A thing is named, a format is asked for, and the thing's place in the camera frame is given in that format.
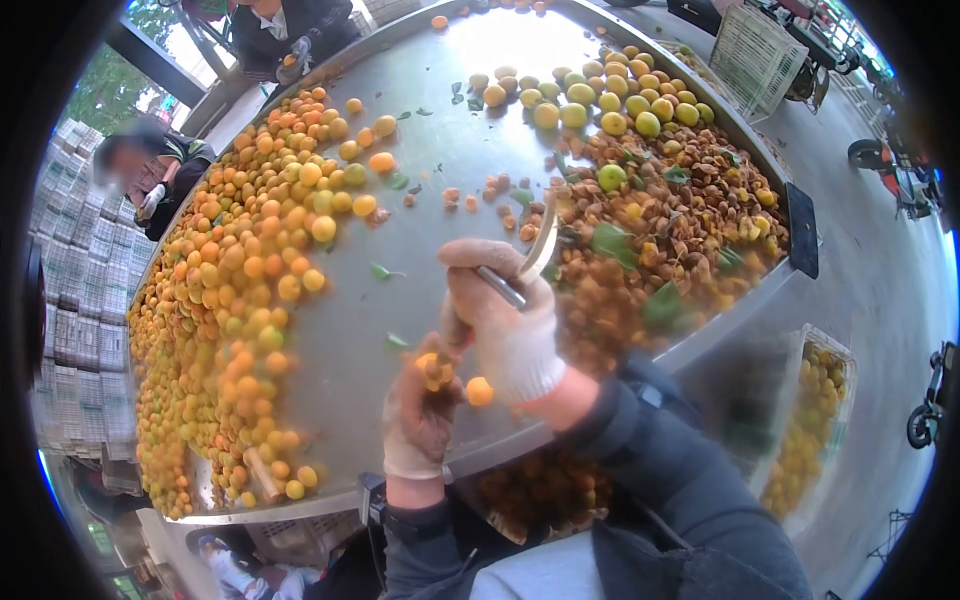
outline black jacket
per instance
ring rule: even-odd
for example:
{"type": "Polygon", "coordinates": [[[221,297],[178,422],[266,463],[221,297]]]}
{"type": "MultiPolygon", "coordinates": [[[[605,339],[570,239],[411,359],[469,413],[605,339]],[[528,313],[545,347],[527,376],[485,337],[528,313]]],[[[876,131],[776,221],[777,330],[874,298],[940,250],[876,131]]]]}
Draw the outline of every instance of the black jacket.
{"type": "Polygon", "coordinates": [[[233,45],[244,73],[258,82],[275,82],[276,68],[290,54],[290,46],[301,36],[309,36],[310,56],[319,64],[350,44],[359,32],[350,22],[350,0],[283,0],[287,20],[287,38],[276,39],[261,29],[260,18],[249,6],[240,5],[233,13],[233,45]]]}
{"type": "MultiPolygon", "coordinates": [[[[594,523],[604,595],[812,597],[790,540],[750,495],[723,448],[691,427],[698,417],[688,408],[667,376],[634,356],[603,383],[583,421],[558,436],[645,507],[637,513],[650,511],[651,517],[630,522],[612,508],[609,523],[594,523]]],[[[386,525],[388,600],[469,596],[476,572],[488,563],[460,572],[464,563],[446,502],[393,509],[386,525]]]]}

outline hand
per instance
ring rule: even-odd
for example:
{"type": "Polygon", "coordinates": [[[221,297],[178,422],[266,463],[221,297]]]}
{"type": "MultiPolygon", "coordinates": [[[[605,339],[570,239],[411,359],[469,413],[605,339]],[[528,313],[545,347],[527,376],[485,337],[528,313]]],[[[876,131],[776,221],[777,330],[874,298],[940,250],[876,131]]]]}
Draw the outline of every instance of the hand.
{"type": "Polygon", "coordinates": [[[159,204],[159,202],[163,200],[166,195],[167,186],[161,181],[154,189],[150,190],[149,194],[147,194],[147,197],[143,200],[143,204],[141,204],[139,210],[137,210],[137,216],[141,219],[149,219],[154,216],[156,205],[159,204]]]}
{"type": "Polygon", "coordinates": [[[557,355],[557,316],[553,290],[546,280],[538,277],[518,289],[527,299],[521,313],[474,271],[486,265],[501,277],[515,280],[523,255],[510,244],[458,240],[440,248],[438,257],[448,267],[449,290],[441,310],[444,341],[451,348],[463,348],[464,334],[472,329],[480,373],[508,406],[552,392],[564,378],[566,364],[557,355]]]}
{"type": "MultiPolygon", "coordinates": [[[[416,355],[436,352],[439,347],[440,336],[427,334],[416,355]]],[[[453,434],[454,411],[464,399],[459,378],[454,377],[438,392],[429,392],[423,369],[413,360],[403,366],[383,404],[383,470],[388,477],[425,480],[441,476],[446,445],[453,434]]]]}
{"type": "Polygon", "coordinates": [[[295,84],[303,77],[303,66],[310,55],[310,38],[300,36],[290,46],[290,56],[294,58],[293,64],[287,66],[284,61],[276,68],[276,80],[280,85],[295,84]]]}

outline white shirt collar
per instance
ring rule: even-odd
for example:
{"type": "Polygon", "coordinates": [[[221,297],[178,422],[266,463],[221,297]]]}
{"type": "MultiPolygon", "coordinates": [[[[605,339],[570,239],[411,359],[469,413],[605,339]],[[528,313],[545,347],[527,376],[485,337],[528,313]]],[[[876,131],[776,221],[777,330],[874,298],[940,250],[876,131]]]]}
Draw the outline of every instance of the white shirt collar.
{"type": "Polygon", "coordinates": [[[260,15],[253,7],[250,8],[251,12],[256,15],[256,18],[260,19],[260,29],[269,29],[270,33],[276,39],[286,39],[289,35],[287,33],[287,17],[283,13],[283,7],[280,7],[280,10],[276,12],[273,19],[267,19],[260,15]]]}

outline curved blade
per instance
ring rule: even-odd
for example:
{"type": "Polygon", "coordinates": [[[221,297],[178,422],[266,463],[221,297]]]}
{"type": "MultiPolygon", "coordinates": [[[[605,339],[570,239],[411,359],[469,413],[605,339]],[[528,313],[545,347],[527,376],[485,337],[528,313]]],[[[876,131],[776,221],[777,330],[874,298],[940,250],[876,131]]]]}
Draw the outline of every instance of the curved blade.
{"type": "Polygon", "coordinates": [[[553,249],[557,245],[557,198],[553,192],[543,192],[543,220],[540,225],[540,234],[534,242],[533,248],[527,254],[517,276],[522,283],[531,283],[540,276],[543,269],[553,258],[553,249]]]}

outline tree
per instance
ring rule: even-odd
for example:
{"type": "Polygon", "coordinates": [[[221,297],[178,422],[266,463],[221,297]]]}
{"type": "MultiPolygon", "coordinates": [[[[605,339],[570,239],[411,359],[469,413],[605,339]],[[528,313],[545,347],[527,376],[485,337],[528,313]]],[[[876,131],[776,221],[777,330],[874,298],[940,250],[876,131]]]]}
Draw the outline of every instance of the tree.
{"type": "MultiPolygon", "coordinates": [[[[145,36],[165,47],[177,16],[156,0],[134,0],[126,17],[145,36]]],[[[141,114],[136,107],[140,95],[149,89],[160,90],[139,69],[106,44],[102,44],[90,65],[77,81],[60,119],[82,121],[103,135],[141,114]]]]}

